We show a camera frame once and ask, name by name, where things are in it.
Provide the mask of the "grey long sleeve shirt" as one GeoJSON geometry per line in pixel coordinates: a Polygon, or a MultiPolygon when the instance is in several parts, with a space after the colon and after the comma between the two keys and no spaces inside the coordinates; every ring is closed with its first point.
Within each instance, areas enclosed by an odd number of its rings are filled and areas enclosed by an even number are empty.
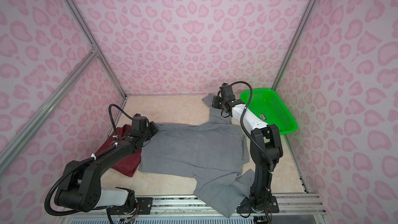
{"type": "Polygon", "coordinates": [[[229,218],[249,196],[253,170],[243,172],[249,152],[241,127],[204,97],[209,121],[201,125],[163,123],[143,148],[139,171],[194,178],[200,200],[229,218]]]}

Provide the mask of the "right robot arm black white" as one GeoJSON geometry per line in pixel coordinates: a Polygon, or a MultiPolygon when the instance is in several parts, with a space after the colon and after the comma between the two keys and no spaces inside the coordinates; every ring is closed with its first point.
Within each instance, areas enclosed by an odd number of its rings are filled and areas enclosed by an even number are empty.
{"type": "Polygon", "coordinates": [[[277,199],[271,190],[274,169],[283,156],[279,128],[275,124],[267,124],[261,120],[242,100],[237,100],[234,96],[215,96],[212,107],[227,112],[230,117],[239,120],[242,130],[250,140],[250,155],[255,163],[255,177],[250,195],[244,200],[248,206],[240,207],[239,213],[267,213],[268,217],[279,213],[277,199]]]}

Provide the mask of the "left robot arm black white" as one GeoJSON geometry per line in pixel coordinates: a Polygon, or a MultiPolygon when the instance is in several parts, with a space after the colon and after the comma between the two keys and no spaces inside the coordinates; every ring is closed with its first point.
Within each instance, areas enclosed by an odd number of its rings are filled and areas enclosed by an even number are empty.
{"type": "Polygon", "coordinates": [[[71,215],[101,208],[102,175],[122,159],[136,153],[159,129],[147,117],[136,114],[131,128],[107,149],[83,161],[71,161],[48,192],[44,209],[52,216],[71,215]]]}

